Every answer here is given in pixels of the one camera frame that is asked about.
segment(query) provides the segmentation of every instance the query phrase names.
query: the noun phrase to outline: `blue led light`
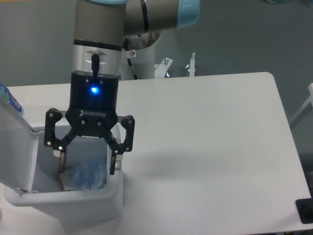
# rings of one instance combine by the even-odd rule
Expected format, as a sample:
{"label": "blue led light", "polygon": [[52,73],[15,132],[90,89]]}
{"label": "blue led light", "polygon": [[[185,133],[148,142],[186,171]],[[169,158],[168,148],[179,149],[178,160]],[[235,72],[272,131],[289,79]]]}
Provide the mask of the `blue led light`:
{"label": "blue led light", "polygon": [[99,91],[99,88],[97,88],[97,87],[92,87],[92,88],[91,88],[91,92],[94,93],[94,94],[99,94],[100,91]]}

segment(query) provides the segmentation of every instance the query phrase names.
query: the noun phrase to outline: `silver metal cylinder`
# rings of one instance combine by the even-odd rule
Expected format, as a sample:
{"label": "silver metal cylinder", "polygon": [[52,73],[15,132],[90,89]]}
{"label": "silver metal cylinder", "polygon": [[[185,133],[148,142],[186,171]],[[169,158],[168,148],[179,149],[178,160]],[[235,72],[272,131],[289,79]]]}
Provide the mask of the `silver metal cylinder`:
{"label": "silver metal cylinder", "polygon": [[119,74],[120,51],[81,45],[73,47],[73,70],[92,73],[91,56],[95,53],[100,57],[99,74]]}
{"label": "silver metal cylinder", "polygon": [[100,57],[99,74],[119,75],[126,4],[77,0],[73,70],[92,72],[91,56]]}

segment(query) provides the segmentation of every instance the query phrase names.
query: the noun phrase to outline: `screw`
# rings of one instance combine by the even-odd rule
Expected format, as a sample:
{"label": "screw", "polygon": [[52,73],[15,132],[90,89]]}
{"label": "screw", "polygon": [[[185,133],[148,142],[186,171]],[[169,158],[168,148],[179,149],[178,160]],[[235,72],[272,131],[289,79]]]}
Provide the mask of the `screw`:
{"label": "screw", "polygon": [[165,57],[165,59],[164,59],[164,64],[165,65],[168,65],[168,62],[169,62],[170,60],[167,58],[167,57]]}
{"label": "screw", "polygon": [[136,52],[134,50],[131,51],[131,57],[136,57]]}

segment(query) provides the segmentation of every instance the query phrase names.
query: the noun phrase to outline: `bin lid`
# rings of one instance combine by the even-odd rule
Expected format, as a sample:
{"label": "bin lid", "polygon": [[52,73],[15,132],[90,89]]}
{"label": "bin lid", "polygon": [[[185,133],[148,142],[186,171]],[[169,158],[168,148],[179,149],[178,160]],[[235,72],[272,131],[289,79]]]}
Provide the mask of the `bin lid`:
{"label": "bin lid", "polygon": [[0,183],[16,192],[31,191],[38,133],[0,96]]}

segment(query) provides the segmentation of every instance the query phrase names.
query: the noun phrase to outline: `white table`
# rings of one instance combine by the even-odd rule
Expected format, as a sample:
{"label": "white table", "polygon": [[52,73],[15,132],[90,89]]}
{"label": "white table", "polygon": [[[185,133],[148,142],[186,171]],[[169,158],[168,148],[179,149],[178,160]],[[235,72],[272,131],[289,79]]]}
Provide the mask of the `white table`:
{"label": "white table", "polygon": [[[12,87],[32,125],[67,110],[69,84]],[[1,235],[240,235],[311,229],[295,200],[310,197],[269,73],[123,81],[117,113],[136,120],[123,159],[124,214],[61,223],[6,202]]]}

